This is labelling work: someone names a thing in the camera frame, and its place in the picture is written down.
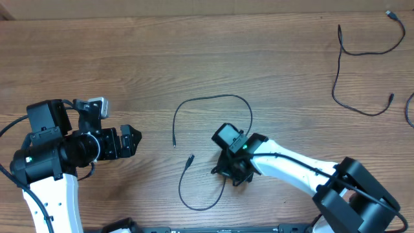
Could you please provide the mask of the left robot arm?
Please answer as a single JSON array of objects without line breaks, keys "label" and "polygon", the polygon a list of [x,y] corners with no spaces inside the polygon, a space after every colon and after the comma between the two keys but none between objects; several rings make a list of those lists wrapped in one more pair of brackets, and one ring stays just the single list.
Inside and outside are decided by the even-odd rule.
[{"label": "left robot arm", "polygon": [[45,100],[27,106],[28,133],[10,168],[1,168],[22,189],[37,232],[84,232],[77,169],[135,155],[142,134],[129,124],[103,128],[104,97]]}]

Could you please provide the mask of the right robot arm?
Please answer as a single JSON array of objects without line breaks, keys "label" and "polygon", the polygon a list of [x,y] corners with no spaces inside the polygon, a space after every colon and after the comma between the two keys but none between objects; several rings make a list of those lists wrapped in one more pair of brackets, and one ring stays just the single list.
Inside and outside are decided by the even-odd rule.
[{"label": "right robot arm", "polygon": [[293,152],[258,133],[247,137],[229,123],[212,136],[222,149],[218,173],[235,186],[251,182],[254,174],[275,177],[310,195],[320,211],[312,232],[388,232],[399,218],[400,232],[408,222],[398,201],[357,160],[327,162]]}]

